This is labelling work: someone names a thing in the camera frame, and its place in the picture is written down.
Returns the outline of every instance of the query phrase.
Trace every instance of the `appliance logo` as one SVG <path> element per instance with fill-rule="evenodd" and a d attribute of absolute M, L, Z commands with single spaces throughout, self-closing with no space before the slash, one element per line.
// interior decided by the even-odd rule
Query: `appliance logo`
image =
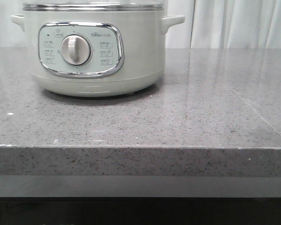
<path fill-rule="evenodd" d="M 110 34 L 99 34 L 97 32 L 91 33 L 91 35 L 92 35 L 92 37 L 108 37 L 108 38 L 111 37 Z"/>

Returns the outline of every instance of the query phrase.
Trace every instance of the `grey countertop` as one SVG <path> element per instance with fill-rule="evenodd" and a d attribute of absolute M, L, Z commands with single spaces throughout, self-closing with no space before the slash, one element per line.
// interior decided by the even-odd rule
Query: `grey countertop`
<path fill-rule="evenodd" d="M 167 50 L 157 84 L 77 98 L 0 48 L 0 175 L 281 176 L 281 50 Z"/>

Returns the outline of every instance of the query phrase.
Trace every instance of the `pot base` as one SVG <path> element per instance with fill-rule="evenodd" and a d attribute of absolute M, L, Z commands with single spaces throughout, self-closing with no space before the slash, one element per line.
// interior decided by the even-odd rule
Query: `pot base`
<path fill-rule="evenodd" d="M 117 82 L 60 82 L 33 75 L 35 81 L 43 88 L 61 95 L 74 97 L 110 97 L 124 95 L 145 89 L 156 83 L 164 75 L 164 70 L 158 73 Z"/>

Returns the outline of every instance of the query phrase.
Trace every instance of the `control panel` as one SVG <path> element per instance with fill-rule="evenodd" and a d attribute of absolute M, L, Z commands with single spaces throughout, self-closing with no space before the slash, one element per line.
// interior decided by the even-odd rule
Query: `control panel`
<path fill-rule="evenodd" d="M 121 34 L 107 23 L 47 23 L 39 32 L 38 54 L 52 74 L 68 78 L 109 76 L 124 64 Z"/>

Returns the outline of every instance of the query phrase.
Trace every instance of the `silver knob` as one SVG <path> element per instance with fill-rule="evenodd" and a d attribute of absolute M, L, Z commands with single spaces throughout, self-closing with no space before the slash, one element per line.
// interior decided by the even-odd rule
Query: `silver knob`
<path fill-rule="evenodd" d="M 70 35 L 61 43 L 61 56 L 69 64 L 79 66 L 85 63 L 91 54 L 87 40 L 78 35 Z"/>

